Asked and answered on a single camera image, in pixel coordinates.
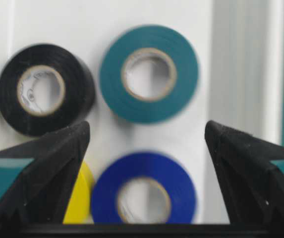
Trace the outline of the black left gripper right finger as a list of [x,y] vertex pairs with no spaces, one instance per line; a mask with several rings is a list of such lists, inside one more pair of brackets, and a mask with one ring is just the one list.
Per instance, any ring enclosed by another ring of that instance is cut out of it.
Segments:
[[284,238],[284,147],[213,120],[205,141],[230,225]]

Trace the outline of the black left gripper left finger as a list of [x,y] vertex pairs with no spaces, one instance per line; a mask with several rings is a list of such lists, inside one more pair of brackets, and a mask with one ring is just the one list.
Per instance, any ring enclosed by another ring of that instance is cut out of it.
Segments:
[[64,238],[90,142],[86,121],[0,151],[0,238]]

